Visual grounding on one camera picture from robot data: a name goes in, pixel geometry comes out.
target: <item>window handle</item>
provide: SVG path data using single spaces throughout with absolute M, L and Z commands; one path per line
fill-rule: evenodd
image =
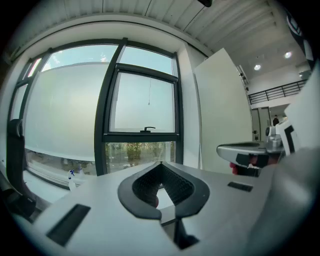
M 150 130 L 147 130 L 147 128 L 156 129 L 156 127 L 146 126 L 146 127 L 144 127 L 144 130 L 140 130 L 140 133 L 151 133 L 151 131 L 150 131 Z

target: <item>tree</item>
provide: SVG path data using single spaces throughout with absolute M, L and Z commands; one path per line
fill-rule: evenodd
M 128 162 L 130 166 L 137 166 L 141 159 L 141 143 L 133 142 L 126 144 L 126 154 L 128 156 Z

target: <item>window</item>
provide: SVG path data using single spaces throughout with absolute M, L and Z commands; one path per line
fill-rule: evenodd
M 25 65 L 10 111 L 24 112 L 30 172 L 65 186 L 69 170 L 81 184 L 145 163 L 182 163 L 174 55 L 125 38 L 108 43 L 50 49 Z
M 27 86 L 28 84 L 22 85 L 16 90 L 12 103 L 10 120 L 19 119 L 21 104 L 22 100 L 24 99 Z
M 59 180 L 68 180 L 69 170 L 97 175 L 96 109 L 108 66 L 105 61 L 68 65 L 35 80 L 25 120 L 30 168 Z
M 141 66 L 173 75 L 171 58 L 140 48 L 127 46 L 120 63 Z
M 106 165 L 110 173 L 150 162 L 175 162 L 175 152 L 174 141 L 105 144 Z
M 106 95 L 108 173 L 156 161 L 182 163 L 179 80 L 172 74 L 171 57 L 125 48 Z
M 50 56 L 42 72 L 79 63 L 109 63 L 116 49 L 117 45 L 87 45 L 60 50 Z
M 110 131 L 175 132 L 175 96 L 172 83 L 147 76 L 117 76 L 112 98 Z
M 74 170 L 74 176 L 79 179 L 83 179 L 83 175 L 97 175 L 94 161 L 57 157 L 29 149 L 26 149 L 26 158 L 30 168 L 58 180 L 67 180 L 70 170 Z

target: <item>person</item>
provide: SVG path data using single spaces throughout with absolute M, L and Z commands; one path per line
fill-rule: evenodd
M 279 124 L 279 119 L 277 115 L 274 116 L 274 119 L 272 122 L 273 122 L 273 126 L 276 126 L 277 124 Z

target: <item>glass pane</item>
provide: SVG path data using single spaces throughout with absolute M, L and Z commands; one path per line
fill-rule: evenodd
M 42 72 L 76 63 L 109 63 L 117 47 L 117 45 L 86 45 L 60 50 L 50 56 Z
M 36 60 L 36 62 L 33 64 L 32 68 L 31 68 L 31 70 L 30 70 L 30 72 L 29 72 L 29 74 L 28 74 L 28 78 L 31 77 L 31 76 L 34 74 L 34 72 L 35 72 L 38 64 L 40 63 L 40 61 L 41 61 L 41 58 L 38 58 L 38 59 Z
M 175 132 L 174 85 L 146 76 L 119 73 L 112 98 L 110 131 Z
M 175 162 L 176 143 L 174 141 L 106 143 L 105 156 L 108 173 L 156 161 Z
M 141 66 L 172 75 L 172 60 L 167 56 L 152 51 L 126 47 L 120 63 Z
M 50 170 L 60 170 L 61 159 L 95 161 L 96 110 L 107 68 L 107 63 L 69 65 L 42 72 L 35 81 L 26 109 L 25 148 L 55 164 Z
M 53 172 L 56 174 L 55 178 L 59 180 L 66 180 L 70 170 L 74 170 L 76 178 L 81 178 L 81 175 L 97 175 L 94 161 L 62 158 L 28 149 L 26 149 L 26 156 L 29 167 L 38 172 Z
M 13 104 L 12 104 L 10 120 L 19 119 L 21 104 L 22 104 L 22 100 L 24 99 L 24 95 L 25 95 L 27 86 L 28 85 L 25 84 L 25 85 L 19 87 L 18 90 L 16 90 L 16 93 L 14 95 Z

